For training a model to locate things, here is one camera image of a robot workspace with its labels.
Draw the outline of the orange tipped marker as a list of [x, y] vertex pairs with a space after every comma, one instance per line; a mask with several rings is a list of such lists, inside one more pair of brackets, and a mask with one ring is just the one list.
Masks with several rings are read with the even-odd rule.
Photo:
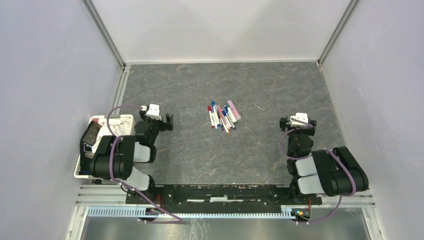
[[222, 109], [221, 109], [221, 107], [220, 107], [219, 105], [217, 106], [217, 110], [218, 110], [218, 113], [219, 113], [220, 119], [221, 119], [221, 121], [222, 121], [222, 124], [223, 124], [224, 130], [225, 130], [225, 132], [229, 135], [229, 134], [230, 134], [230, 131], [229, 131], [229, 128], [228, 128], [228, 126], [227, 126], [227, 120], [226, 120], [226, 118], [225, 118], [225, 116], [224, 116], [224, 114], [223, 114], [223, 112], [222, 112]]

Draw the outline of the black box in basket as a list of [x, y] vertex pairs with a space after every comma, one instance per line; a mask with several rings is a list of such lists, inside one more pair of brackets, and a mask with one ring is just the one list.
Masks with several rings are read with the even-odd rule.
[[90, 163], [94, 157], [93, 146], [97, 141], [97, 136], [99, 134], [100, 127], [95, 120], [92, 120], [84, 134], [80, 139], [79, 144], [79, 171], [80, 175], [91, 175]]

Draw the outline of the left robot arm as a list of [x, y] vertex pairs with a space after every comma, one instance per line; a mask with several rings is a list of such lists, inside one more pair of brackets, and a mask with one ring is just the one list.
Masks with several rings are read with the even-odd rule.
[[134, 134], [123, 134], [118, 142], [115, 136], [104, 136], [89, 164], [89, 173], [102, 180], [117, 180], [126, 188], [138, 190], [138, 197], [145, 204], [153, 203], [157, 190], [153, 177], [142, 173], [135, 163], [153, 163], [157, 148], [155, 141], [160, 132], [172, 131], [174, 116], [166, 114], [166, 121], [160, 115], [154, 117], [152, 110], [140, 110], [141, 120], [134, 126]]

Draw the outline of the white plastic basket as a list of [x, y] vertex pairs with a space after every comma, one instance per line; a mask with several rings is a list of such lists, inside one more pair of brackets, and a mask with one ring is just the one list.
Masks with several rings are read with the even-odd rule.
[[[113, 114], [111, 117], [112, 118], [118, 118], [118, 117], [120, 117], [120, 115], [114, 115]], [[107, 119], [107, 116], [106, 115], [97, 115], [97, 116], [105, 116], [106, 117], [107, 127], [109, 128], [110, 132], [112, 132], [110, 125], [109, 125], [109, 119]], [[112, 143], [115, 140], [115, 137], [113, 136], [113, 134], [112, 135], [105, 135], [101, 138], [101, 141], [100, 141], [100, 143], [99, 143], [99, 145], [98, 145], [98, 147], [97, 147], [97, 149], [94, 153], [94, 156], [91, 160], [91, 163], [90, 163], [90, 173], [91, 173], [91, 175], [80, 175], [78, 173], [78, 171], [80, 170], [80, 167], [79, 167], [79, 163], [80, 163], [80, 141], [79, 141], [79, 154], [78, 154], [78, 158], [77, 158], [76, 165], [75, 165], [74, 172], [73, 172], [73, 176], [75, 178], [77, 178], [77, 179], [87, 179], [87, 180], [94, 180], [94, 179], [97, 178], [92, 173], [92, 169], [94, 168], [93, 167], [94, 161], [97, 159], [97, 157], [102, 157], [102, 156], [110, 153], [110, 147], [112, 146]]]

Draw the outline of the crumpled white cloth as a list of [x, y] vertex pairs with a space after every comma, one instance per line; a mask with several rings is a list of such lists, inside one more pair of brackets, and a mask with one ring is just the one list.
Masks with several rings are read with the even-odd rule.
[[109, 126], [111, 131], [107, 126], [107, 119], [104, 115], [95, 115], [91, 117], [91, 121], [94, 121], [94, 126], [98, 131], [94, 134], [94, 144], [91, 145], [92, 153], [94, 154], [100, 144], [100, 141], [103, 136], [124, 136], [124, 135], [134, 135], [135, 130], [135, 120], [134, 117], [130, 114], [122, 114], [120, 117], [109, 118]]

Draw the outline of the blue marker right side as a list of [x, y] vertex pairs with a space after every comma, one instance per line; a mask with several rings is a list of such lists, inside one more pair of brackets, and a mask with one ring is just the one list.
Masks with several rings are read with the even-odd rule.
[[237, 119], [236, 119], [235, 115], [233, 114], [233, 112], [232, 112], [231, 108], [230, 108], [230, 107], [228, 107], [227, 105], [224, 105], [224, 109], [225, 109], [225, 111], [228, 113], [228, 115], [231, 117], [233, 124], [234, 124], [234, 125], [235, 125], [235, 124], [237, 124], [237, 123], [238, 123], [238, 121], [237, 121]]

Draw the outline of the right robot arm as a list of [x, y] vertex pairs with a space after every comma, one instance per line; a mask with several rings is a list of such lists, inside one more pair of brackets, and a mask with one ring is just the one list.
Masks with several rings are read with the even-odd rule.
[[287, 171], [293, 176], [289, 199], [302, 204], [309, 195], [352, 196], [369, 189], [369, 179], [346, 146], [313, 150], [317, 122], [306, 113], [282, 117], [279, 127], [287, 139]]

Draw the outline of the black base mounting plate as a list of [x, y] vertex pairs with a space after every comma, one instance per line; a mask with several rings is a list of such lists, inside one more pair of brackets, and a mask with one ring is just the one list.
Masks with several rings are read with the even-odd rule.
[[277, 184], [164, 184], [144, 194], [172, 214], [274, 214], [281, 206], [321, 205], [316, 195]]

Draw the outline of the dark blue capped marker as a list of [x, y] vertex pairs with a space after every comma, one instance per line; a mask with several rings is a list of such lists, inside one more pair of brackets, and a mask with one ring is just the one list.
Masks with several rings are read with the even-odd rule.
[[236, 129], [236, 127], [235, 127], [235, 125], [234, 125], [234, 123], [232, 122], [232, 119], [231, 119], [231, 117], [229, 116], [229, 114], [223, 109], [222, 110], [222, 113], [223, 113], [223, 115], [224, 115], [224, 117], [225, 117], [225, 119], [226, 119], [226, 122], [227, 122], [227, 125], [228, 125], [228, 128], [229, 129], [233, 129], [233, 130], [235, 130]]

